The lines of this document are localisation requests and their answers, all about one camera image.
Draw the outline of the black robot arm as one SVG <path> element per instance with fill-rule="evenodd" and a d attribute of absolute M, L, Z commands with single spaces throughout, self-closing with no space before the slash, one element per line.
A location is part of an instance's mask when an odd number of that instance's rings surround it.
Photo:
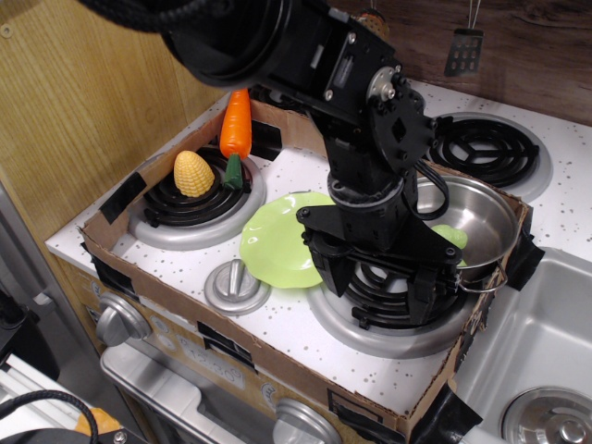
<path fill-rule="evenodd" d="M 199 81 L 259 85 L 299 104 L 320 131 L 332 203 L 301 209 L 303 240 L 328 289 L 351 292 L 356 270 L 405 278 L 405 296 L 378 296 L 353 315 L 363 327 L 419 327 L 453 303 L 461 250 L 417 210 L 417 178 L 441 191 L 424 160 L 437 123 L 394 49 L 324 1 L 91 1 L 117 25 L 161 35 Z"/>

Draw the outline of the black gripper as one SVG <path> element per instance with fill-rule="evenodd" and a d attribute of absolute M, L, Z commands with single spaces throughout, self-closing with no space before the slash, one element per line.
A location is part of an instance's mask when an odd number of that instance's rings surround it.
<path fill-rule="evenodd" d="M 451 307 L 445 282 L 438 279 L 456 271 L 457 260 L 432 264 L 411 248 L 413 228 L 423 228 L 426 216 L 417 210 L 415 182 L 397 182 L 380 193 L 363 194 L 329 184 L 331 205 L 307 206 L 297 212 L 304 225 L 304 244 L 327 288 L 341 297 L 357 263 L 382 265 L 389 271 L 413 275 L 408 279 L 410 323 L 433 322 Z"/>

